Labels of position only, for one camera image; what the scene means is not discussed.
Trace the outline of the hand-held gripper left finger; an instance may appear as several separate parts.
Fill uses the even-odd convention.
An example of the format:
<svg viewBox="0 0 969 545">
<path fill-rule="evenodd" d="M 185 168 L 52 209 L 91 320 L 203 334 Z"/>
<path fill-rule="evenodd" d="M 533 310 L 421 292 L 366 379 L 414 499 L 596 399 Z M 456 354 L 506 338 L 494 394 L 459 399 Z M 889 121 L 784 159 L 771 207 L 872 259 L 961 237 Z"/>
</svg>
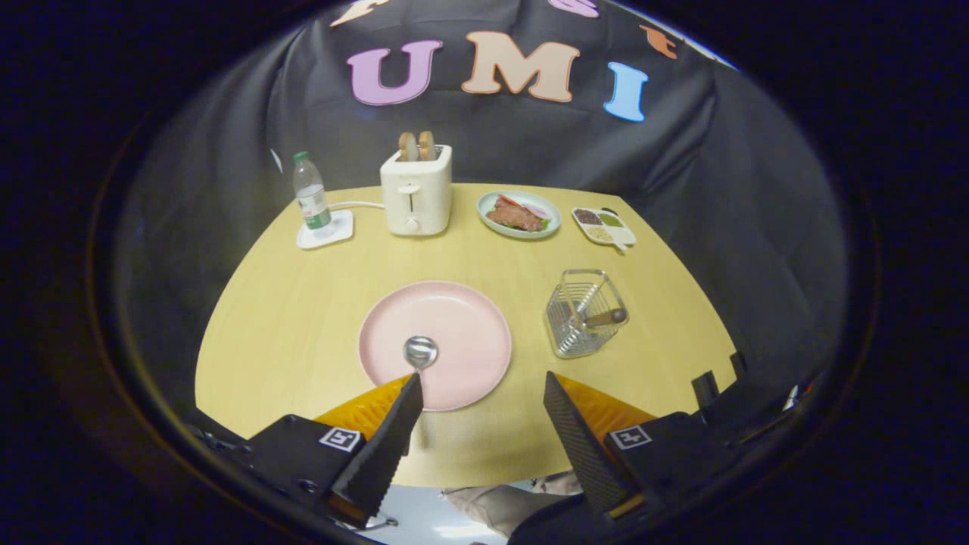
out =
<svg viewBox="0 0 969 545">
<path fill-rule="evenodd" d="M 425 407 L 408 373 L 315 419 L 285 415 L 229 450 L 257 482 L 352 528 L 377 517 Z"/>
</svg>

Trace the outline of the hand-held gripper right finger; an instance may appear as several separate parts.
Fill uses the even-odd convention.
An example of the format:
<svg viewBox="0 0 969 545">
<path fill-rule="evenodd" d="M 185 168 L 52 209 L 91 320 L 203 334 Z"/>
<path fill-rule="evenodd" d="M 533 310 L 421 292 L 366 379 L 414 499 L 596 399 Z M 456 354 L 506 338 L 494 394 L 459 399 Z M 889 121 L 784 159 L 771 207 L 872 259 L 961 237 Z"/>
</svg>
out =
<svg viewBox="0 0 969 545">
<path fill-rule="evenodd" d="M 731 449 L 685 412 L 656 417 L 555 372 L 544 382 L 544 409 L 597 516 L 651 516 L 731 467 Z"/>
</svg>

